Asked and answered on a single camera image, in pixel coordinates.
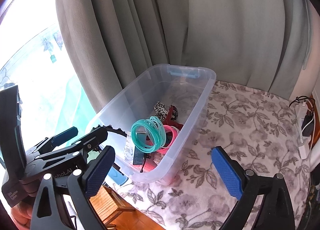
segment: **gray curtain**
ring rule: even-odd
[[[148,67],[207,67],[289,98],[308,53],[306,0],[56,0],[95,111]]]

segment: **window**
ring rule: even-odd
[[[12,3],[0,25],[0,68],[0,90],[19,87],[25,150],[72,126],[84,135],[95,112],[68,57],[55,0]]]

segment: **wooden stool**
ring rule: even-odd
[[[107,229],[116,229],[116,225],[110,223],[122,212],[135,211],[134,207],[125,206],[116,193],[105,186],[101,186],[98,194],[90,198],[90,203]]]

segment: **floral bedsheet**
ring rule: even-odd
[[[236,203],[211,162],[212,148],[221,145],[244,169],[284,175],[297,227],[308,194],[310,161],[300,159],[297,120],[288,104],[265,91],[217,81],[206,122],[173,182],[162,186],[128,180],[113,188],[165,229],[219,229]],[[251,229],[261,201],[258,196],[244,229]]]

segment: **clear plastic container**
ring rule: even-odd
[[[120,171],[133,181],[159,182],[169,185],[186,160],[195,132],[206,117],[207,98],[214,86],[216,74],[208,68],[193,68],[169,64],[155,65],[115,96],[88,124],[86,133],[97,125],[112,125],[130,131],[134,122],[147,119],[154,113],[154,105],[161,101],[167,109],[178,109],[177,122],[183,128],[159,165],[150,172],[140,173],[124,160],[123,136],[109,133],[102,146],[110,145],[116,151],[115,163]]]

